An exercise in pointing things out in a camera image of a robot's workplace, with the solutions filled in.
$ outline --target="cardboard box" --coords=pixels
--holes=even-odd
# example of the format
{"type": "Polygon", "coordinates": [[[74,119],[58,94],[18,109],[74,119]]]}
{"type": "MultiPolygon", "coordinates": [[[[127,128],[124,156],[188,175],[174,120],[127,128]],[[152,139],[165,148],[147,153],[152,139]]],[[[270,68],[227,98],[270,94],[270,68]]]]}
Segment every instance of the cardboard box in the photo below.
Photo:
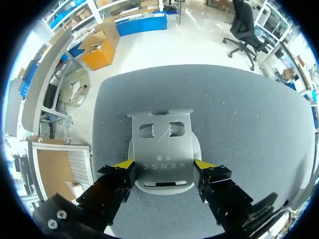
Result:
{"type": "Polygon", "coordinates": [[[77,14],[76,14],[81,20],[86,19],[87,17],[89,17],[90,15],[92,15],[91,11],[89,8],[85,7],[82,10],[80,10],[77,14]]]}
{"type": "Polygon", "coordinates": [[[93,71],[111,65],[115,55],[115,47],[102,31],[88,35],[79,49],[84,49],[82,60],[93,71]]]}
{"type": "Polygon", "coordinates": [[[232,0],[215,0],[215,7],[227,12],[235,12],[232,0]]]}
{"type": "Polygon", "coordinates": [[[101,24],[96,25],[94,29],[96,32],[102,31],[104,36],[114,47],[114,50],[116,49],[120,40],[120,34],[112,18],[106,18],[101,24]]]}
{"type": "Polygon", "coordinates": [[[159,5],[159,0],[147,0],[147,1],[143,1],[141,2],[141,6],[152,6],[152,5],[159,5]]]}
{"type": "Polygon", "coordinates": [[[81,18],[79,18],[78,16],[75,16],[64,23],[64,28],[68,29],[70,27],[75,27],[80,21],[81,21],[81,18]]]}
{"type": "Polygon", "coordinates": [[[287,80],[292,80],[294,78],[294,70],[293,68],[285,69],[283,72],[283,76],[287,80]]]}
{"type": "Polygon", "coordinates": [[[304,67],[305,66],[305,62],[302,60],[300,55],[297,56],[297,59],[300,62],[301,66],[304,67]]]}
{"type": "Polygon", "coordinates": [[[113,2],[112,0],[96,0],[95,5],[97,8],[100,8],[112,2],[113,2]]]}

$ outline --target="shelf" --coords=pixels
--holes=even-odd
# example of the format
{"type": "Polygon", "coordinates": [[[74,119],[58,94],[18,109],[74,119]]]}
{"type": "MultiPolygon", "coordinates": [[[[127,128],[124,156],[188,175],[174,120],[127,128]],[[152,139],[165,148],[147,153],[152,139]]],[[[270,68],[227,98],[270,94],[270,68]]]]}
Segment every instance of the shelf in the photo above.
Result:
{"type": "Polygon", "coordinates": [[[114,1],[114,2],[112,2],[112,3],[106,4],[106,5],[104,5],[104,6],[100,7],[100,8],[98,8],[98,11],[102,11],[102,10],[108,8],[108,7],[111,7],[111,6],[114,6],[114,5],[116,5],[116,4],[119,4],[119,3],[122,3],[122,2],[126,2],[126,1],[130,1],[130,0],[118,0],[118,1],[114,1]]]}
{"type": "Polygon", "coordinates": [[[259,23],[256,24],[256,26],[260,27],[264,32],[268,33],[272,38],[274,38],[276,41],[279,41],[279,38],[276,37],[274,34],[272,34],[269,30],[267,30],[265,27],[260,25],[259,23]]]}
{"type": "Polygon", "coordinates": [[[76,29],[77,27],[79,27],[80,25],[82,25],[82,24],[85,23],[86,21],[92,19],[93,17],[94,17],[94,16],[93,16],[93,14],[92,14],[92,15],[90,15],[89,17],[87,17],[86,19],[80,21],[78,24],[76,24],[75,27],[72,28],[72,30],[76,29]]]}
{"type": "Polygon", "coordinates": [[[65,0],[60,6],[57,7],[56,10],[53,11],[53,13],[47,18],[46,22],[50,21],[51,18],[53,18],[54,15],[56,15],[56,13],[63,8],[70,0],[65,0]]]}
{"type": "Polygon", "coordinates": [[[72,11],[70,11],[61,21],[59,21],[58,24],[56,24],[54,26],[54,28],[52,28],[52,30],[55,30],[62,22],[64,22],[66,19],[68,19],[72,14],[74,14],[75,12],[77,12],[79,9],[81,9],[82,7],[84,7],[86,5],[86,1],[84,3],[82,3],[81,5],[77,6],[76,8],[74,8],[72,11]]]}
{"type": "Polygon", "coordinates": [[[272,13],[277,14],[283,21],[285,24],[289,25],[287,19],[278,11],[277,8],[275,8],[274,6],[271,5],[271,3],[267,3],[267,6],[271,9],[272,13]]]}
{"type": "MultiPolygon", "coordinates": [[[[152,17],[160,17],[160,16],[163,16],[163,15],[164,15],[163,13],[158,12],[158,13],[154,13],[152,17]]],[[[116,22],[119,22],[119,21],[123,21],[123,20],[130,19],[130,18],[140,17],[140,16],[142,16],[142,13],[138,13],[138,14],[130,15],[130,16],[125,16],[125,17],[116,19],[116,20],[115,20],[115,23],[116,23],[116,22]]]]}

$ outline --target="orange box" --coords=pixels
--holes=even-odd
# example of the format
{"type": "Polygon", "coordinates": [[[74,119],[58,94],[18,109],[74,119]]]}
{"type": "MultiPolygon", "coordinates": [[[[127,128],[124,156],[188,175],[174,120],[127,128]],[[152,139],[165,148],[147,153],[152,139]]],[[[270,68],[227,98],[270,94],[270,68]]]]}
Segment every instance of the orange box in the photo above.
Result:
{"type": "Polygon", "coordinates": [[[102,31],[88,35],[79,49],[84,49],[82,60],[93,71],[111,65],[115,55],[115,48],[102,31]],[[94,50],[94,45],[97,44],[101,47],[94,50]]]}

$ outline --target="desk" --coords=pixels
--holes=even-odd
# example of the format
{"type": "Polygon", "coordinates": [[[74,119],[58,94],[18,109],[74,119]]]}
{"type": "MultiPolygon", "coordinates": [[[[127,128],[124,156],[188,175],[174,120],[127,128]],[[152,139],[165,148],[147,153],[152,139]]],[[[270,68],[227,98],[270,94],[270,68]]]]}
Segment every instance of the desk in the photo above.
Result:
{"type": "MultiPolygon", "coordinates": [[[[93,118],[93,171],[127,159],[127,114],[170,109],[194,110],[191,127],[202,160],[232,170],[254,202],[277,192],[278,208],[309,181],[315,148],[309,103],[263,76],[210,65],[148,68],[104,81],[93,118]]],[[[195,188],[159,196],[134,187],[111,228],[115,236],[131,239],[198,239],[223,232],[195,188]]]]}

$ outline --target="rectangular hole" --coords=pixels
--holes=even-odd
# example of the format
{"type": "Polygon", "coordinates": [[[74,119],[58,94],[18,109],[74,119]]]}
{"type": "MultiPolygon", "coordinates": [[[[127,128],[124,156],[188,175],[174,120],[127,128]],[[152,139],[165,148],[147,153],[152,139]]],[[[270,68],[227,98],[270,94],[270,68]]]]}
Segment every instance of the rectangular hole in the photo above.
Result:
{"type": "Polygon", "coordinates": [[[175,181],[175,182],[144,182],[146,187],[165,187],[165,186],[180,186],[185,185],[186,181],[175,181]]]}
{"type": "Polygon", "coordinates": [[[153,123],[145,123],[139,127],[139,135],[141,138],[154,138],[153,123]]]}
{"type": "Polygon", "coordinates": [[[185,125],[180,122],[169,122],[170,137],[181,137],[185,134],[185,125]]]}

